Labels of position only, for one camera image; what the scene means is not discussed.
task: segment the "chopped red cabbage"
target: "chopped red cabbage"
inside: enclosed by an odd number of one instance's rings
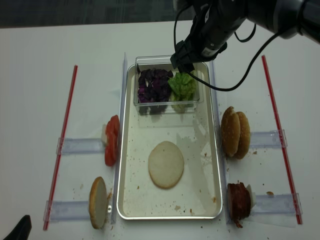
[[[171,95],[171,88],[168,84],[169,78],[174,75],[172,71],[164,69],[148,69],[139,73],[139,103],[167,102]]]

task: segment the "sliced tomato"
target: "sliced tomato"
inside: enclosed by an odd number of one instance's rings
[[[107,166],[112,166],[113,164],[115,164],[116,160],[112,157],[110,148],[108,146],[105,147],[105,151],[104,151],[104,163]]]
[[[117,161],[118,148],[117,138],[110,132],[108,134],[108,145],[105,147],[104,162],[107,166],[113,166]]]
[[[111,117],[105,128],[108,145],[105,147],[104,162],[107,166],[113,166],[117,160],[119,127],[119,117],[115,115]]]
[[[118,137],[119,127],[120,127],[118,115],[111,117],[110,122],[112,124],[112,129],[113,129],[114,134]]]

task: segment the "red straw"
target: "red straw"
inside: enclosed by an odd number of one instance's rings
[[[273,107],[276,127],[278,128],[278,131],[281,131],[282,127],[281,127],[281,124],[280,124],[280,118],[279,118],[279,114],[278,114],[276,99],[275,99],[274,91],[273,91],[273,88],[272,88],[271,79],[270,79],[269,70],[268,70],[268,65],[267,65],[267,60],[266,60],[266,56],[265,55],[262,56],[262,63],[263,63],[265,77],[266,77],[266,83],[268,84],[268,88],[269,88],[269,93],[270,93],[270,98],[271,98],[271,102],[272,102],[272,107]],[[283,145],[284,139],[283,139],[282,135],[280,136],[280,141],[281,141],[281,143]],[[282,153],[283,153],[286,173],[288,175],[290,190],[291,190],[291,193],[295,195],[296,194],[296,188],[295,188],[294,179],[293,179],[292,173],[291,173],[291,168],[290,168],[290,164],[289,164],[289,157],[288,157],[288,152],[287,152],[287,148],[286,147],[282,147]],[[293,203],[294,203],[295,211],[298,212],[298,213],[301,213],[301,211],[299,209],[300,206],[297,204],[297,201],[296,201],[295,197],[293,198]],[[297,221],[298,224],[302,224],[301,215],[298,215],[298,214],[296,215],[296,221]]]
[[[73,69],[73,75],[72,75],[72,81],[71,81],[71,86],[70,86],[69,98],[68,98],[68,102],[67,102],[67,105],[66,105],[66,110],[65,110],[64,121],[63,121],[63,126],[62,126],[60,139],[63,139],[65,137],[65,134],[66,134],[68,117],[69,117],[70,106],[71,106],[71,100],[72,100],[72,95],[74,93],[74,88],[75,88],[75,83],[76,83],[77,71],[78,71],[78,66],[75,65],[74,69]],[[51,190],[50,190],[50,195],[49,195],[49,202],[48,202],[47,209],[46,209],[47,214],[45,216],[45,219],[47,221],[45,221],[44,225],[43,225],[43,230],[44,231],[48,230],[48,226],[49,226],[50,209],[51,209],[51,206],[52,206],[52,201],[54,200],[54,194],[55,194],[56,182],[57,182],[57,177],[58,177],[60,159],[61,159],[61,154],[58,154],[56,156],[56,160],[55,160],[55,167],[54,167],[53,178],[52,178],[52,183],[51,183]]]

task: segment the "top bun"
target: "top bun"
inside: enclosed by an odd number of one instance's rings
[[[238,145],[238,151],[234,157],[237,159],[243,159],[249,151],[250,146],[250,126],[246,115],[242,111],[236,113],[240,121],[240,139]]]
[[[222,147],[229,157],[233,157],[238,151],[240,139],[240,120],[234,107],[225,110],[221,121]]]

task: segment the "metal tray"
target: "metal tray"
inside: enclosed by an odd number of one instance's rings
[[[198,63],[196,69],[209,82],[207,65]],[[119,215],[126,220],[216,218],[223,203],[210,89],[200,84],[200,101],[193,113],[139,115],[133,103],[134,82],[133,65],[127,72]],[[155,186],[148,171],[149,154],[162,141],[175,143],[184,157],[183,175],[171,189]]]

